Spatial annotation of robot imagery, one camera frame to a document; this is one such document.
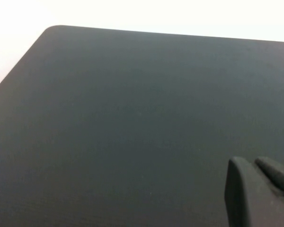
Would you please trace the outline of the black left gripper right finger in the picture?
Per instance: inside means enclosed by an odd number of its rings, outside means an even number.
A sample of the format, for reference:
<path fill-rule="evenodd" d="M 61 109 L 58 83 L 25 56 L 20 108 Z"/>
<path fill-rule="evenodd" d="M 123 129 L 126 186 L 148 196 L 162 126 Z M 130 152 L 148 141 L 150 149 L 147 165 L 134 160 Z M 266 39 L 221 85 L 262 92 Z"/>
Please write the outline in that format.
<path fill-rule="evenodd" d="M 268 157 L 257 157 L 255 163 L 268 179 L 284 192 L 284 165 Z"/>

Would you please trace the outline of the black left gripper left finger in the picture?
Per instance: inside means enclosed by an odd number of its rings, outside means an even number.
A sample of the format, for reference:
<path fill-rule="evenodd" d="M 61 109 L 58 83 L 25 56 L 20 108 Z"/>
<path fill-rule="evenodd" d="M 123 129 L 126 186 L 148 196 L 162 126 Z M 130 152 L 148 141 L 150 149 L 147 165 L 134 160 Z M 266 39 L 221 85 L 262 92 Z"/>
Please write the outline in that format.
<path fill-rule="evenodd" d="M 255 161 L 229 160 L 224 199 L 230 227 L 284 227 L 284 192 Z"/>

